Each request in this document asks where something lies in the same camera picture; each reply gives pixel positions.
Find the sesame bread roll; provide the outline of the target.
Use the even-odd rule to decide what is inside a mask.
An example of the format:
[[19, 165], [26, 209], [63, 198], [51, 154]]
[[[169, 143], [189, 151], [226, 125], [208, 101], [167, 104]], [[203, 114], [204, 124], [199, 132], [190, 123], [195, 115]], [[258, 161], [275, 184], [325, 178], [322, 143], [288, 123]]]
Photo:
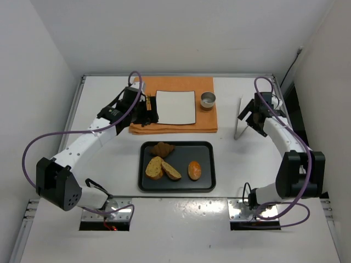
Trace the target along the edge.
[[191, 180], [198, 180], [202, 175], [201, 166], [197, 161], [191, 161], [188, 165], [188, 176]]

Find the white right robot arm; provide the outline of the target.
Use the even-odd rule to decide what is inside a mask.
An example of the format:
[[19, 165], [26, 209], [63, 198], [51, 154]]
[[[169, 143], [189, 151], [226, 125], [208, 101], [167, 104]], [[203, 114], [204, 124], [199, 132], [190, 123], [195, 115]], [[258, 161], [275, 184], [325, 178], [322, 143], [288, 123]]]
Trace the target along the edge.
[[[275, 182], [265, 187], [249, 189], [247, 205], [256, 209], [269, 202], [281, 202], [295, 198], [303, 188], [307, 178], [308, 165], [311, 165], [310, 177], [302, 198], [319, 197], [322, 194], [325, 170], [325, 156], [322, 152], [310, 150], [288, 130], [290, 125], [281, 111], [282, 101], [269, 92], [262, 92], [266, 103], [275, 110], [276, 119], [256, 94], [253, 99], [241, 98], [235, 139], [251, 127], [263, 137], [270, 137], [282, 156]], [[311, 155], [308, 160], [307, 150]]]

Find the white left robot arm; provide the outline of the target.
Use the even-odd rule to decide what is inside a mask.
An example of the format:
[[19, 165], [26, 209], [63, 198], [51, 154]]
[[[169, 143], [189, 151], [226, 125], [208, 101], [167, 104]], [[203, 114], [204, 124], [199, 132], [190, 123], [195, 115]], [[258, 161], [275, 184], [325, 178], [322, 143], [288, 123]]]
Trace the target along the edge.
[[109, 193], [91, 182], [81, 186], [75, 174], [124, 128], [145, 119], [144, 90], [144, 82], [129, 84], [98, 113], [86, 133], [51, 159], [40, 159], [36, 165], [37, 194], [64, 211], [78, 206], [101, 214]]

